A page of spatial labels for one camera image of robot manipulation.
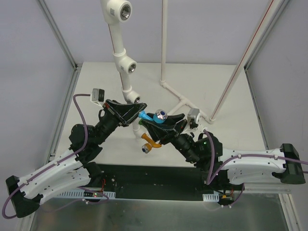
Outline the blue water faucet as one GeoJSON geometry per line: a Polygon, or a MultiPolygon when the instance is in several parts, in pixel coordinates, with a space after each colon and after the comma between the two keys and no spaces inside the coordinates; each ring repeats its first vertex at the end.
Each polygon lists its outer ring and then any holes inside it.
{"type": "Polygon", "coordinates": [[[163,124],[168,115],[164,110],[158,109],[152,116],[148,115],[145,111],[141,111],[138,115],[138,118],[149,120],[157,124],[163,124]]]}

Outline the white PVC pipe stand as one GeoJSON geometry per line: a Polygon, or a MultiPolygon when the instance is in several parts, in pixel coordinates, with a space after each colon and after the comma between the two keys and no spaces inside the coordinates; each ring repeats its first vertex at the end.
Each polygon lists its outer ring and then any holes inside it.
{"type": "MultiPolygon", "coordinates": [[[[176,112],[183,106],[193,108],[195,105],[187,97],[181,95],[178,91],[176,91],[166,82],[168,1],[162,1],[161,63],[146,64],[141,68],[141,71],[138,70],[137,62],[128,56],[122,38],[121,23],[126,22],[131,17],[131,3],[128,0],[102,0],[100,3],[104,20],[108,25],[111,43],[113,47],[114,63],[121,79],[121,91],[126,103],[138,103],[140,102],[141,98],[141,96],[134,90],[130,81],[130,76],[136,75],[139,80],[143,81],[141,84],[139,84],[139,86],[147,87],[148,83],[146,83],[145,80],[148,76],[154,75],[155,77],[160,78],[160,86],[168,90],[179,100],[179,103],[171,110],[172,113],[176,112]]],[[[252,51],[260,40],[261,35],[263,35],[263,33],[265,32],[266,20],[270,19],[271,17],[271,13],[273,12],[273,9],[275,7],[274,3],[275,2],[273,0],[269,1],[265,12],[263,13],[256,29],[254,30],[252,37],[249,40],[245,52],[242,55],[241,60],[235,67],[213,113],[208,116],[205,112],[201,112],[201,117],[203,117],[207,123],[214,123],[219,110],[227,99],[229,92],[231,91],[233,85],[235,84],[239,74],[244,67],[244,64],[246,63],[248,57],[252,54],[252,51]]]]}

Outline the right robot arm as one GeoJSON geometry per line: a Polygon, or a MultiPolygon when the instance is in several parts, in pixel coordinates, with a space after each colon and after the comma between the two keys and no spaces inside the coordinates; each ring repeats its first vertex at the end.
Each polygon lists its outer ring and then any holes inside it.
{"type": "Polygon", "coordinates": [[[168,116],[163,111],[139,114],[139,124],[150,138],[149,144],[172,144],[186,162],[205,173],[205,183],[217,182],[222,190],[232,185],[269,182],[278,179],[283,184],[305,184],[302,165],[295,147],[284,143],[279,148],[265,151],[239,151],[224,148],[210,132],[203,130],[194,141],[193,129],[198,127],[193,118],[183,114],[168,116]]]}

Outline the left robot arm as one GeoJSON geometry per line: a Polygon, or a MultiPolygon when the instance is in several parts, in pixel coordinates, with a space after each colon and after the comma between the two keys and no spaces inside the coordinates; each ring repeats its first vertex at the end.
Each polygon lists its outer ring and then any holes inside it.
{"type": "Polygon", "coordinates": [[[2,216],[5,219],[24,218],[66,190],[87,184],[99,186],[101,171],[93,160],[101,152],[101,144],[117,127],[133,123],[146,107],[146,103],[121,104],[107,99],[95,126],[82,123],[72,127],[71,145],[63,154],[26,176],[12,175],[6,179],[9,196],[3,205],[2,216]]]}

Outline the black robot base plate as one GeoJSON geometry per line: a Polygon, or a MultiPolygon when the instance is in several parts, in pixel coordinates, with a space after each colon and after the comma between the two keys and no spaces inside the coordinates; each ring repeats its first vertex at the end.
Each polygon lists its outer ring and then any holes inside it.
{"type": "Polygon", "coordinates": [[[202,201],[203,194],[239,191],[222,170],[205,184],[206,173],[195,167],[157,167],[99,164],[101,172],[86,187],[115,192],[117,199],[202,201]]]}

